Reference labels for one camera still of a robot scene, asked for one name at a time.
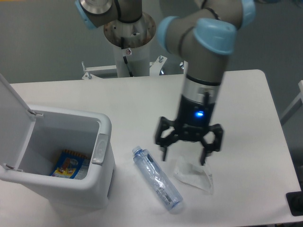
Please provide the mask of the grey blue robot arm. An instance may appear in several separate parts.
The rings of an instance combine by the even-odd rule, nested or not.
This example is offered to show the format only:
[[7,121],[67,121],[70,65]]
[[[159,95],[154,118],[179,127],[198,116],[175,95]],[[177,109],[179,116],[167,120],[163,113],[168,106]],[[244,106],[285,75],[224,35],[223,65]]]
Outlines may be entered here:
[[89,29],[104,28],[115,56],[119,77],[148,76],[148,53],[142,50],[154,37],[167,52],[188,63],[178,114],[161,117],[155,143],[163,153],[179,141],[200,142],[201,164],[219,151],[223,128],[210,120],[237,31],[256,14],[252,0],[201,0],[199,10],[186,17],[166,17],[158,26],[143,12],[140,0],[77,0],[75,6]]

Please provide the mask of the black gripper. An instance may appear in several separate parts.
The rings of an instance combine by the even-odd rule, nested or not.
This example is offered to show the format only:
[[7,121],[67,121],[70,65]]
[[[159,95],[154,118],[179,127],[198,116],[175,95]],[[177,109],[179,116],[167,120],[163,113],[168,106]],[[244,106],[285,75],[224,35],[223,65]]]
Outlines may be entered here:
[[[215,103],[210,101],[210,95],[204,94],[203,103],[199,103],[181,96],[177,117],[174,121],[160,117],[154,135],[155,144],[163,152],[162,161],[166,161],[168,147],[179,140],[198,142],[203,146],[200,164],[203,166],[209,154],[219,152],[223,140],[224,130],[220,124],[209,126]],[[213,141],[208,143],[204,136],[212,132]]]

